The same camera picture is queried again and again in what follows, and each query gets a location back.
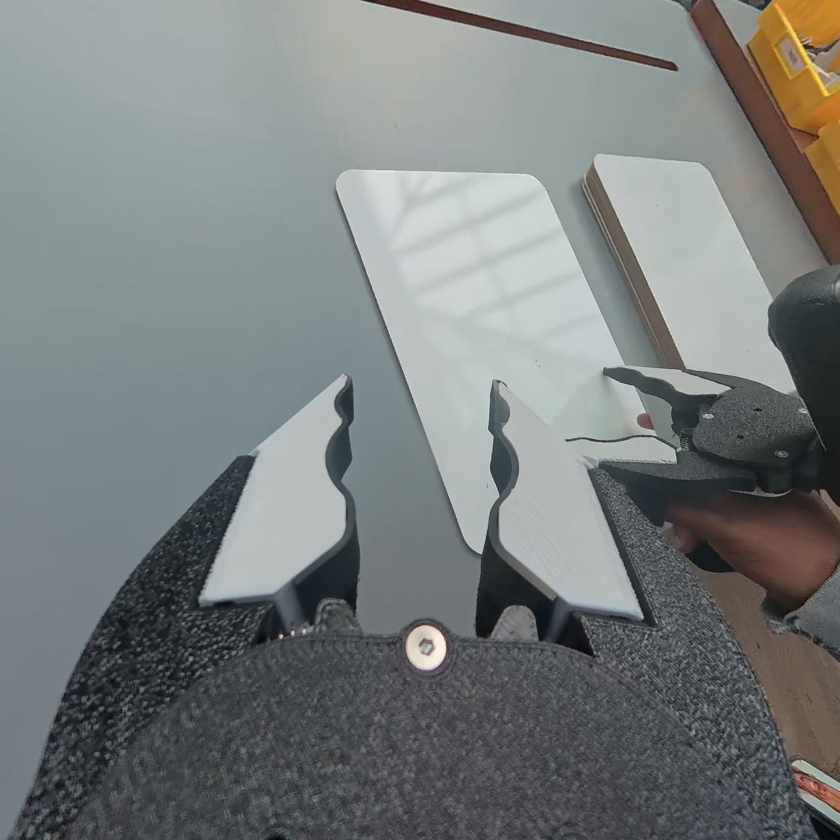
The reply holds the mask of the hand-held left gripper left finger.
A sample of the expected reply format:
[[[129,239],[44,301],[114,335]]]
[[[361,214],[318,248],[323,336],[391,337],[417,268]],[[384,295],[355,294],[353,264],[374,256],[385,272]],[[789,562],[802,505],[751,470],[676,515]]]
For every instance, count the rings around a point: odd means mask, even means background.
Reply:
[[[340,375],[250,453],[200,607],[267,604],[283,633],[315,624],[326,599],[355,609],[361,550],[343,483],[353,420],[353,380]]]

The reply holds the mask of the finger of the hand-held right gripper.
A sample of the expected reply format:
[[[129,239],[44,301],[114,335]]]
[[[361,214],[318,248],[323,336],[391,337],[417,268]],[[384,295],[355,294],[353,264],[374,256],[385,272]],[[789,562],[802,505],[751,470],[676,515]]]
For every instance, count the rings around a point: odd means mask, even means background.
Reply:
[[[679,451],[676,460],[633,461],[583,454],[618,484],[656,527],[663,527],[673,501],[701,501],[723,492],[722,469],[693,451]]]
[[[706,414],[713,413],[711,405],[725,392],[746,384],[741,377],[708,371],[619,365],[607,366],[602,372],[610,380],[666,403],[671,430],[676,434],[697,427]]]

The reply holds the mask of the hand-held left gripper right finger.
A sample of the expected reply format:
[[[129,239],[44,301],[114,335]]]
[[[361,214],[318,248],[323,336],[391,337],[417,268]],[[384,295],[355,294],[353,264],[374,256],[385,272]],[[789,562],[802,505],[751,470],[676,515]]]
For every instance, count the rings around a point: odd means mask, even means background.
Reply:
[[[571,635],[577,616],[643,623],[632,575],[585,460],[499,380],[490,387],[490,507],[476,635],[525,607],[540,641]]]

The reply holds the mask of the stack of white boards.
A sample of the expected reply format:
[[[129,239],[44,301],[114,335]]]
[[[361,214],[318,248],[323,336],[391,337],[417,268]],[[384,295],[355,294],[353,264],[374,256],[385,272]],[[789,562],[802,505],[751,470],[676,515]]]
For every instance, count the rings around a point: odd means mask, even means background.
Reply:
[[[770,290],[704,165],[598,154],[582,188],[659,366],[795,390]]]

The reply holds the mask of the white rounded board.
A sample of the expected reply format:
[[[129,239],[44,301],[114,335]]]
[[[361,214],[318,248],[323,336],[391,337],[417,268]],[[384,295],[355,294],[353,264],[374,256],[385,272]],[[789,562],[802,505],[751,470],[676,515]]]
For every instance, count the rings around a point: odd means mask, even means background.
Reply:
[[[567,439],[643,430],[669,410],[604,377],[623,364],[543,184],[533,175],[348,169],[335,191],[460,538],[485,543],[490,388]]]

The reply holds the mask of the person's right hand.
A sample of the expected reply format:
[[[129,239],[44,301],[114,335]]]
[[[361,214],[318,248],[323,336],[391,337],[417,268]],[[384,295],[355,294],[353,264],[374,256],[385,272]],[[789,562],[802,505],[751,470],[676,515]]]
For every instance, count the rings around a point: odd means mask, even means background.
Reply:
[[[756,497],[724,491],[671,500],[665,521],[680,551],[708,543],[788,613],[802,607],[838,566],[838,519],[814,494]]]

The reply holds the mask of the yellow parts bins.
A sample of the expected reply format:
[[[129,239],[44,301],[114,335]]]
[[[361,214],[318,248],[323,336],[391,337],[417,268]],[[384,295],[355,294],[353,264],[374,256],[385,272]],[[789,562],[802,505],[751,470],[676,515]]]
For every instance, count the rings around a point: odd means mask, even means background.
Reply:
[[[716,2],[693,4],[689,18],[761,141],[826,261],[839,263],[839,216],[805,150],[814,135],[793,129],[749,50],[737,41]]]

